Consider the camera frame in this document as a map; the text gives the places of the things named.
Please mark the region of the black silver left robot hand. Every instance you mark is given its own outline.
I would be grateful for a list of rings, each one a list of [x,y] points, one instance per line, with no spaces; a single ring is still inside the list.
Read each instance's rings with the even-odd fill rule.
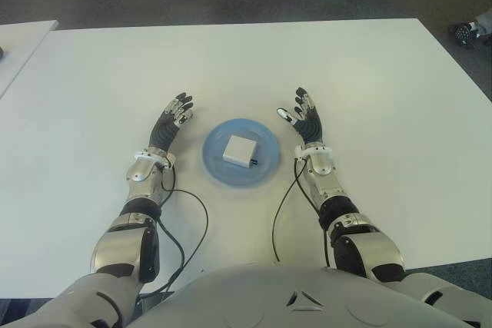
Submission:
[[[168,151],[180,128],[193,116],[193,97],[183,92],[173,98],[162,111],[149,138],[149,147]]]

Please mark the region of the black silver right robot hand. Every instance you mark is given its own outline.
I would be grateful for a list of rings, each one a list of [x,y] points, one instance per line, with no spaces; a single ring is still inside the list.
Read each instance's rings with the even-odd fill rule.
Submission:
[[[284,108],[278,108],[278,116],[295,129],[305,144],[321,143],[323,128],[314,101],[301,87],[296,90],[295,94],[297,105],[294,107],[294,114]]]

